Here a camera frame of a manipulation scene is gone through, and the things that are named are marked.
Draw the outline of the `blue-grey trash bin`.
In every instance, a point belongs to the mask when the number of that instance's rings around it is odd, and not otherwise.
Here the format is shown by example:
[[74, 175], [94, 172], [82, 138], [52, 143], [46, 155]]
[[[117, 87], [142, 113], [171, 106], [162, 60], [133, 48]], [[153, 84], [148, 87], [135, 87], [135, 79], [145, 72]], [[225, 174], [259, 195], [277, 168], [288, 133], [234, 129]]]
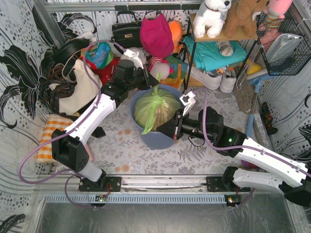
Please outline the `blue-grey trash bin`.
[[[159, 85], [160, 85], [160, 88], [171, 92], [174, 95], [174, 97], [176, 97], [179, 100], [179, 102], [181, 103], [179, 98], [181, 97], [182, 94], [177, 89], [175, 89], [171, 86], [168, 86], [168, 85], [163, 85], [163, 84], [159, 84]], [[135, 107], [137, 100], [151, 90], [152, 90], [152, 88], [149, 90], [138, 91], [134, 95], [134, 97], [131, 101], [131, 104], [130, 104], [130, 116], [131, 116], [133, 121], [134, 121], [134, 107]], [[142, 133], [143, 129], [135, 121], [134, 121], [134, 123], [138, 129], [138, 132], [140, 134], [142, 141], [149, 148], [155, 149], [155, 150], [162, 150], [162, 149], [167, 149], [174, 144], [173, 139], [171, 139], [171, 138], [167, 137], [166, 135], [164, 135], [160, 132], [157, 132], [157, 131], [149, 132], [146, 135], [142, 135], [141, 133]]]

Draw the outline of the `green trash bag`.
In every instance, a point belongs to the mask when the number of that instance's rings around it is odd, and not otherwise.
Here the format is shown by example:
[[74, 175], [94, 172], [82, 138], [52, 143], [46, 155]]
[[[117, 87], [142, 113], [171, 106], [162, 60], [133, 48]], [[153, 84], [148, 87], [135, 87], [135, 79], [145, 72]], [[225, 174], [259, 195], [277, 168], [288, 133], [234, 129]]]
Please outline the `green trash bag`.
[[141, 134], [152, 132], [157, 107], [174, 103], [180, 102], [171, 92], [160, 88], [160, 85], [140, 97], [134, 107], [134, 121], [143, 129]]

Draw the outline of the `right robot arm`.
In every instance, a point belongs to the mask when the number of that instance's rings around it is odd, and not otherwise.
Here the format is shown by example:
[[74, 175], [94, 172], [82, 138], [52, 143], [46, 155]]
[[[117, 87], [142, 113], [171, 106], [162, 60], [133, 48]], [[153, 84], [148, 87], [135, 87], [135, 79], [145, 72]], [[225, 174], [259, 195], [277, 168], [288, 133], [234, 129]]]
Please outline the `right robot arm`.
[[224, 125], [224, 118], [207, 107], [190, 119], [179, 109], [172, 119], [157, 127], [157, 131], [178, 140], [187, 134], [205, 140], [217, 153], [250, 162], [262, 172], [229, 166], [222, 176], [226, 190], [255, 188], [277, 191], [300, 206], [311, 204], [311, 169], [305, 163], [286, 158], [271, 151], [244, 133]]

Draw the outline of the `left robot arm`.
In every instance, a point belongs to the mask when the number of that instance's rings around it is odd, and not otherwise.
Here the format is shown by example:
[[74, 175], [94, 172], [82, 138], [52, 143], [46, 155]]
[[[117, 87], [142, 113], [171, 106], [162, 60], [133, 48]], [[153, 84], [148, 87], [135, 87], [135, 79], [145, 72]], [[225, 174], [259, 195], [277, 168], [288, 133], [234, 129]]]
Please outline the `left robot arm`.
[[121, 59], [110, 81], [101, 87], [94, 102], [63, 131], [52, 133], [52, 157], [81, 175], [80, 191], [109, 191], [106, 172], [90, 161], [85, 149], [89, 137], [99, 124], [112, 113], [133, 89], [148, 90], [159, 82], [149, 76], [139, 58]]

